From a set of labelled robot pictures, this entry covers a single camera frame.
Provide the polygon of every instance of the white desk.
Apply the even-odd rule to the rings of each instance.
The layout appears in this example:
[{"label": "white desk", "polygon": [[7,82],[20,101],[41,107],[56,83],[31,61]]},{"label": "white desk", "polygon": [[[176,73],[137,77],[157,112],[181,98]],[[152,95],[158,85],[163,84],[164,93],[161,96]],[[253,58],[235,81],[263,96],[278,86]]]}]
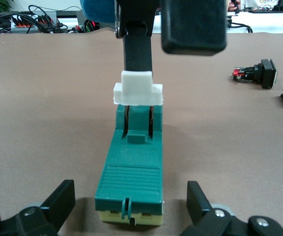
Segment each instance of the white desk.
[{"label": "white desk", "polygon": [[[252,28],[253,32],[283,33],[283,13],[249,13],[240,12],[232,15],[232,22],[245,24]],[[246,28],[227,29],[228,33],[247,33]]]}]

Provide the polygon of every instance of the metal screw head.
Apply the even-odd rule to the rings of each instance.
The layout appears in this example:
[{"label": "metal screw head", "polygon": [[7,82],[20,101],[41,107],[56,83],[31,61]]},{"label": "metal screw head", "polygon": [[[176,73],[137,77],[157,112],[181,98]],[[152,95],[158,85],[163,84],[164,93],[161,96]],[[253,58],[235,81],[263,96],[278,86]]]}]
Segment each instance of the metal screw head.
[{"label": "metal screw head", "polygon": [[35,212],[35,208],[31,207],[24,212],[24,216],[32,215]]},{"label": "metal screw head", "polygon": [[263,218],[257,218],[256,223],[259,224],[260,226],[263,226],[263,227],[269,226],[267,220],[265,220]]},{"label": "metal screw head", "polygon": [[215,210],[215,214],[217,217],[225,217],[225,213],[223,212],[223,210]]}]

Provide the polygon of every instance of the wire bundle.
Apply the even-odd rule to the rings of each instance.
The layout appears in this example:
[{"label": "wire bundle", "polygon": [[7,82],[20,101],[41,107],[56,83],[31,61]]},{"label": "wire bundle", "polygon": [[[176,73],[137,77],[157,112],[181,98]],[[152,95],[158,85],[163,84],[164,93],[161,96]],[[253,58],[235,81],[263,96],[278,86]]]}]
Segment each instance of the wire bundle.
[{"label": "wire bundle", "polygon": [[[39,9],[42,12],[42,15],[39,16],[35,14],[33,11]],[[30,32],[32,26],[36,26],[40,32],[43,33],[67,33],[68,26],[60,23],[57,20],[57,25],[53,24],[53,19],[43,10],[55,10],[51,8],[40,7],[36,5],[29,5],[29,12],[19,12],[19,13],[12,13],[0,16],[0,33],[11,32],[11,23],[12,21],[17,27],[29,27],[27,33]]]}]

